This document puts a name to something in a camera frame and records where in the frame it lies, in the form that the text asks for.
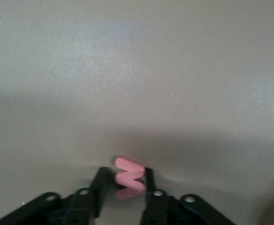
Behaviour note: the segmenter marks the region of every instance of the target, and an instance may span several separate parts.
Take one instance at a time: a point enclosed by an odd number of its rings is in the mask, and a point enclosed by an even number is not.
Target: pink zigzag object
[[[117,199],[124,200],[139,195],[145,190],[144,184],[136,180],[144,176],[145,166],[143,164],[131,158],[119,156],[115,160],[115,165],[119,169],[125,170],[117,173],[115,181],[126,187],[117,191]]]

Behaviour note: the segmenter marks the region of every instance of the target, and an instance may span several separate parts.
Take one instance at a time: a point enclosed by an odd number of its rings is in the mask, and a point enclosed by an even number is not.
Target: gray surface
[[[274,0],[0,1],[0,217],[120,154],[274,224]],[[111,194],[98,224],[142,201]]]

